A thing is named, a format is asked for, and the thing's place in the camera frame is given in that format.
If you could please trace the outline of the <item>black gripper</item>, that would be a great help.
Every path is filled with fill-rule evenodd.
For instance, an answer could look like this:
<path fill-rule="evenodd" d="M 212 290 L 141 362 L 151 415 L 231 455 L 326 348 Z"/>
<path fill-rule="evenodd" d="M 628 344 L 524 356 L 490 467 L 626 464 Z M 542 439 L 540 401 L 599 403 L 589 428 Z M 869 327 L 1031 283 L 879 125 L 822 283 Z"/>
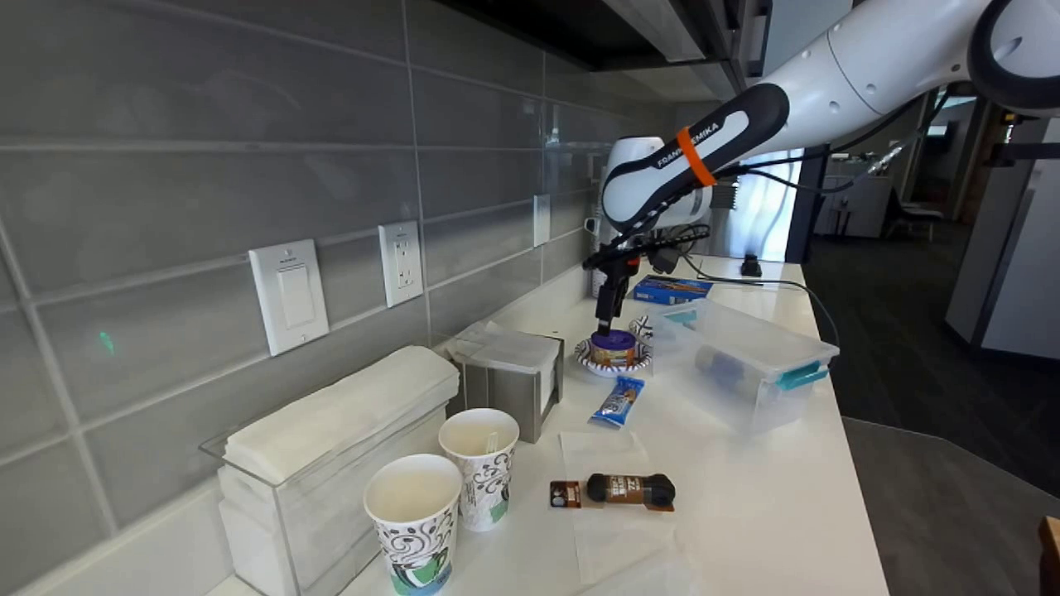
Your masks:
<path fill-rule="evenodd" d="M 641 272 L 641 263 L 648 263 L 652 272 L 669 276 L 676 263 L 707 237 L 709 237 L 707 224 L 674 224 L 674 227 L 635 234 L 633 241 L 621 241 L 621 237 L 602 241 L 586 258 L 586 267 L 602 276 L 602 284 L 595 290 L 599 327 L 610 327 L 610 320 L 621 320 L 626 287 L 628 287 L 628 277 Z"/>

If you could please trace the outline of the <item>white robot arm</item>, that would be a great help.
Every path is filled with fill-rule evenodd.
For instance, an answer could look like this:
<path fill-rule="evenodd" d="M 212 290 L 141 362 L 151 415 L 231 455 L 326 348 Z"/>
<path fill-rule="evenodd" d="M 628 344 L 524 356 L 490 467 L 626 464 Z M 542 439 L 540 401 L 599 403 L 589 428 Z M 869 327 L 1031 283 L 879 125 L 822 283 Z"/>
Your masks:
<path fill-rule="evenodd" d="M 599 182 L 612 237 L 586 258 L 602 276 L 595 325 L 621 317 L 655 222 L 726 167 L 824 146 L 960 78 L 1007 108 L 1056 112 L 1060 0 L 860 0 L 698 124 L 621 138 Z"/>

